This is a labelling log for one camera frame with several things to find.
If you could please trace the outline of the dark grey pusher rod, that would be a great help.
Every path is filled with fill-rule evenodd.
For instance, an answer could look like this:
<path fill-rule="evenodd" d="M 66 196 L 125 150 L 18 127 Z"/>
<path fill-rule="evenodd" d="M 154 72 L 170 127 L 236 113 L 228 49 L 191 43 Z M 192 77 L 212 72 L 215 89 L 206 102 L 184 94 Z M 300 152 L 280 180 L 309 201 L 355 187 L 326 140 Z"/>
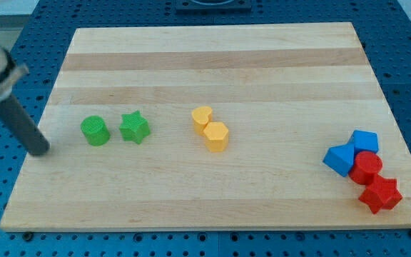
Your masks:
<path fill-rule="evenodd" d="M 42 156 L 50 144 L 15 95 L 0 101 L 0 120 L 32 156 Z"/>

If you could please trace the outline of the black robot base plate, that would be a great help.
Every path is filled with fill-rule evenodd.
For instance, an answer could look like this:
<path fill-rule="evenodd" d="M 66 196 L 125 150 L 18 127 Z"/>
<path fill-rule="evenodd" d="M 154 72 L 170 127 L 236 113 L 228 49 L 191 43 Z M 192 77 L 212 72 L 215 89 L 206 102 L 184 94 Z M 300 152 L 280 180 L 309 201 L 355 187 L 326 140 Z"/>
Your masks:
<path fill-rule="evenodd" d="M 250 11 L 252 0 L 175 0 L 177 12 Z"/>

